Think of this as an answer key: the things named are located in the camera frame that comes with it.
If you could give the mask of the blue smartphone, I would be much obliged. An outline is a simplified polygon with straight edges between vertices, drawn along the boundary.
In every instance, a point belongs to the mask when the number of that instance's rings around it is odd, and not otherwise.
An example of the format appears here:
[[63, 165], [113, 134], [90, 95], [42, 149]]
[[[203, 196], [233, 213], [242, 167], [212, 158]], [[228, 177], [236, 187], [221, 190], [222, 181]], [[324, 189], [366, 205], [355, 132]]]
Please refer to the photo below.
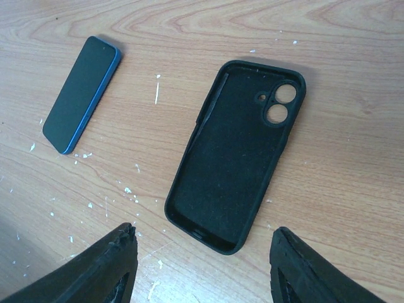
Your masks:
[[86, 39], [42, 128], [58, 153], [74, 150], [121, 57], [116, 46], [96, 36]]

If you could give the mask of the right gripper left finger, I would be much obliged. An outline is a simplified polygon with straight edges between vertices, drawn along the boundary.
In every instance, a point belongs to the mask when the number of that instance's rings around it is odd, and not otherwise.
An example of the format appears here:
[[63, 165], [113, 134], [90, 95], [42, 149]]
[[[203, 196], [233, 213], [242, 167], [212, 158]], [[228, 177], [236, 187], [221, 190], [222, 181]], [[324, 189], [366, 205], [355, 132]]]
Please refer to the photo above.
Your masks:
[[136, 227], [122, 223], [65, 265], [2, 302], [130, 302], [137, 268]]

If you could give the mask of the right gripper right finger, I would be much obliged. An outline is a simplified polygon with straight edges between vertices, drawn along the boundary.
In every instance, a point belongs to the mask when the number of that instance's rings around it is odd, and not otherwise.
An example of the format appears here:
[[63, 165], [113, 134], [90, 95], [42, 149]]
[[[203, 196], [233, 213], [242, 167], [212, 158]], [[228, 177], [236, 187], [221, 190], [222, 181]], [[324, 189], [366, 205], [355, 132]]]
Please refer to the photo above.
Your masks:
[[382, 302], [322, 257], [286, 227], [273, 233], [270, 247], [274, 302]]

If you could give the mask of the black phone case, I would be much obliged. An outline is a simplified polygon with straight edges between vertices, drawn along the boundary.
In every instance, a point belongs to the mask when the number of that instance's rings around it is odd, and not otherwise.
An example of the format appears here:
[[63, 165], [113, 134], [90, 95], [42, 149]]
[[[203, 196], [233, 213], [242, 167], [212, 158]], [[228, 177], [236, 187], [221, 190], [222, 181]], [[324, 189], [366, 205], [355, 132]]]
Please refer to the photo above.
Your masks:
[[224, 255], [245, 243], [306, 95], [291, 69], [233, 60], [218, 71], [165, 202], [165, 215]]

